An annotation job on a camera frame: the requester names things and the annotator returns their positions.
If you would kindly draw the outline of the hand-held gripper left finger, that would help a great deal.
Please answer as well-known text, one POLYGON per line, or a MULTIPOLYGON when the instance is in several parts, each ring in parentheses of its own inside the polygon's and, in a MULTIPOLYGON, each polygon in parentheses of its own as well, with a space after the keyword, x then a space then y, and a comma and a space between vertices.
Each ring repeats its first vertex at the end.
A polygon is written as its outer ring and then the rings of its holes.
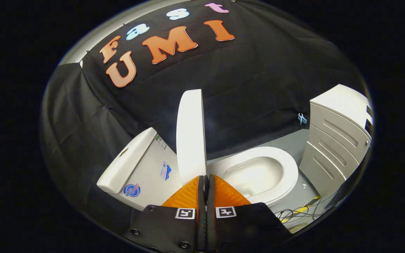
POLYGON ((143 211, 133 211, 124 238, 160 253, 205 253, 206 182, 206 176, 197 176, 162 205, 148 205, 143 211))

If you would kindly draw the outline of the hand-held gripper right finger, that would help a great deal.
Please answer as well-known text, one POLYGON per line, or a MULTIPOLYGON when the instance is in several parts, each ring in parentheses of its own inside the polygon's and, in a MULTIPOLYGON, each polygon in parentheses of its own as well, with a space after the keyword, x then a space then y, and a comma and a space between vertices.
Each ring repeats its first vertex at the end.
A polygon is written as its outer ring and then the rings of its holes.
POLYGON ((207 176, 208 253, 265 253, 291 237, 265 203, 250 203, 220 177, 207 176))

